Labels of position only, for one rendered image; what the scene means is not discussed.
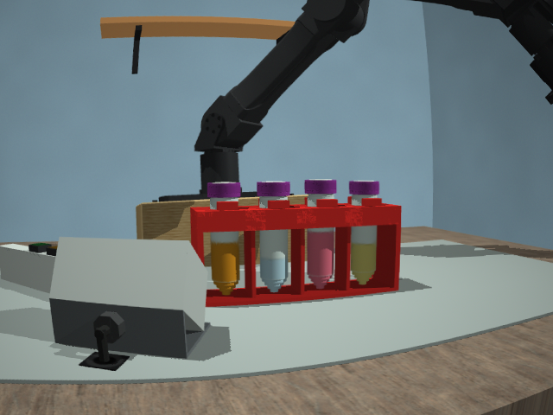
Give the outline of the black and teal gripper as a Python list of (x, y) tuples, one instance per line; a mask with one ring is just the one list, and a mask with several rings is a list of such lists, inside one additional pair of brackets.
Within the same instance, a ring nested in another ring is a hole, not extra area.
[[(533, 58), (553, 80), (553, 47), (551, 49), (548, 49), (546, 46), (544, 46)], [(553, 90), (545, 98), (552, 105)]]

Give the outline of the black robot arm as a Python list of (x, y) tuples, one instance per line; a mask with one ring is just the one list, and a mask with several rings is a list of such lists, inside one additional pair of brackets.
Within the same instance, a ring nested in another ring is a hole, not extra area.
[[(472, 11), (475, 16), (499, 19), (507, 28), (512, 26), (509, 32), (531, 56), (544, 46), (553, 47), (553, 0), (411, 1), (448, 5)], [(307, 0), (304, 12), (286, 36), (203, 115), (194, 145), (194, 151), (204, 152), (200, 155), (200, 194), (165, 195), (159, 201), (206, 200), (211, 198), (207, 197), (208, 182), (239, 182), (237, 152), (243, 151), (263, 127), (260, 122), (269, 109), (316, 59), (338, 41), (345, 43), (363, 30), (369, 2)]]

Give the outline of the pale grey flat mat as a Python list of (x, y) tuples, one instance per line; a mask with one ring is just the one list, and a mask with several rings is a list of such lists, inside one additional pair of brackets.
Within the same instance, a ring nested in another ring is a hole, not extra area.
[(553, 315), (553, 263), (443, 239), (401, 243), (398, 290), (206, 307), (187, 359), (56, 343), (50, 294), (1, 279), (0, 383), (135, 384), (279, 374), (365, 361)]

